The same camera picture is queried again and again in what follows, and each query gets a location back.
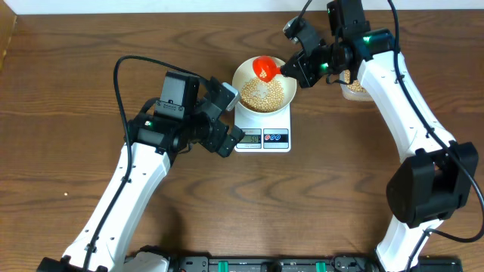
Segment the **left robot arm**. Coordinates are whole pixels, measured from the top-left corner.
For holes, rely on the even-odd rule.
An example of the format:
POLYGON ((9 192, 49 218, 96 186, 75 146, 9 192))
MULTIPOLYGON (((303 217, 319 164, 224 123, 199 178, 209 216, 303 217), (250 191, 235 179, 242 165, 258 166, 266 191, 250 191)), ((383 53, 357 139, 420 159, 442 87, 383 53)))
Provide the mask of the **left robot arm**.
POLYGON ((154 191, 175 158, 200 144, 222 158, 244 137, 219 117, 240 100, 237 89, 215 78, 169 71, 160 97, 146 101, 125 123, 116 170, 83 231, 61 259, 43 258, 39 271, 174 271, 152 248, 128 257, 128 247, 154 191))

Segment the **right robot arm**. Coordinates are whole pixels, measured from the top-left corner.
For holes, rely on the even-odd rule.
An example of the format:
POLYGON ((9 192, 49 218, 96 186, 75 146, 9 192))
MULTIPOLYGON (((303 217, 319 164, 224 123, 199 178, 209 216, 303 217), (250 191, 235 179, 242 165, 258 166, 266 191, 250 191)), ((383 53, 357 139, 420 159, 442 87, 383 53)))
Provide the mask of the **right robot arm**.
POLYGON ((372 29, 360 1, 327 5, 333 43, 326 43, 303 17, 284 27, 301 45, 281 74, 310 88, 319 80, 340 83, 349 72, 375 102, 396 143, 401 165, 386 186, 392 219, 377 245, 372 270, 410 271, 441 224, 479 192, 479 156, 472 143, 458 143, 433 115, 405 65, 397 29, 372 29))

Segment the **red plastic measuring scoop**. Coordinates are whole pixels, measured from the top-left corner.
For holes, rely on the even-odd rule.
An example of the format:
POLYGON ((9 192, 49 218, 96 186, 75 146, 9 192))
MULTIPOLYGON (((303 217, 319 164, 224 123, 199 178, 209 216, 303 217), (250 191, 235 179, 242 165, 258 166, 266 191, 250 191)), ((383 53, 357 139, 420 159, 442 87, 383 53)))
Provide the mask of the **red plastic measuring scoop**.
POLYGON ((269 83, 276 76, 281 74, 280 66, 277 63, 277 59, 269 56, 259 56, 256 57, 252 64, 253 72, 256 74, 258 79, 265 83, 269 83), (261 79, 259 74, 262 70, 267 73, 267 79, 261 79))

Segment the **white digital kitchen scale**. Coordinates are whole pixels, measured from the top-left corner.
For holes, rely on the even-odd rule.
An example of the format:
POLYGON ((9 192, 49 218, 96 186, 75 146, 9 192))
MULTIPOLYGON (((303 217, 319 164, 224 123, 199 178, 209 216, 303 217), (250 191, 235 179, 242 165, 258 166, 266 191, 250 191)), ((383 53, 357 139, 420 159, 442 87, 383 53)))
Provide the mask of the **white digital kitchen scale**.
POLYGON ((234 124, 245 134, 235 147, 239 153, 288 153, 291 150, 289 105, 272 113, 257 113, 238 104, 234 124))

